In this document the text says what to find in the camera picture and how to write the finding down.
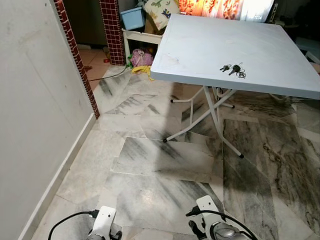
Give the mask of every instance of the baseboard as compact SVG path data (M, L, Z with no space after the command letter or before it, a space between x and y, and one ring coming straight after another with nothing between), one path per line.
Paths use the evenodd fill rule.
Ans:
M95 118L95 115L92 113L88 121L85 123L82 131L80 132L75 142L73 143L67 156L65 157L62 164L60 165L58 171L54 175L49 186L46 188L40 201L36 205L31 217L29 218L28 222L23 228L18 240L31 240L31 238L33 237L41 219L45 215L51 201L53 200L56 192L58 191L58 188L60 187L65 175L67 174L71 164L75 160L81 146L86 140L95 122L96 122L96 118Z

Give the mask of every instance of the white wall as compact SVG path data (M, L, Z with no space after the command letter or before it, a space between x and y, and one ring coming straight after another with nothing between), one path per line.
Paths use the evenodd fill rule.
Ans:
M1 240L18 239L91 113L49 0L1 0Z

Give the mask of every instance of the yellow cloth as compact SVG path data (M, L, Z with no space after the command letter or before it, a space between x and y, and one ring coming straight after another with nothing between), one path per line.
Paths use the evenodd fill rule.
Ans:
M138 72L146 73L146 74L148 74L149 80L154 81L154 79L152 79L150 77L150 68L151 68L151 66L136 66L136 67L132 68L131 72L133 74L137 74Z

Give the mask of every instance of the power cord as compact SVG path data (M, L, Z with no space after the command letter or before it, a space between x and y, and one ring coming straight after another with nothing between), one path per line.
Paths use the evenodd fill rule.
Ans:
M90 80L89 82L95 81L95 80L109 79L109 78L113 78L113 77L119 76L119 75L122 74L126 69L127 69L127 66L125 66L124 69L123 69L121 72L117 73L117 74L114 74L114 75L111 75L111 76L100 77L100 78L97 78L97 79L92 79L92 80Z
M216 214L222 217L222 219L230 219L231 221L235 222L236 224L239 224L242 228L244 228L249 234L245 234L247 237L250 237L252 240L258 240L257 237L254 235L252 231L250 231L249 228L247 228L244 224L239 222L237 219L233 218L232 216L226 215L222 212L218 211L212 211L212 210L198 210L199 208L194 207L191 212L188 212L185 216L190 217L190 216L197 216L199 214Z
M88 214L88 215L91 215L94 219L97 217L99 213L99 210L95 209L93 211L80 211L80 212L76 212L74 214L71 214L70 216L67 216L66 218L62 219L61 221L57 222L50 230L49 232L49 236L48 236L48 240L51 240L51 237L52 237L52 233L54 232L55 228L58 227L60 224L62 224L64 221L68 220L68 219L71 219L75 216L78 216L78 215L82 215L82 214Z

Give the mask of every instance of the doorway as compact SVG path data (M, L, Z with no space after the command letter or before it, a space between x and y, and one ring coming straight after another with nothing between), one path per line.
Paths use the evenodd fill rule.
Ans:
M110 65L125 64L118 0L53 2L95 117L98 118L100 113L93 94L99 83L97 79L103 77Z

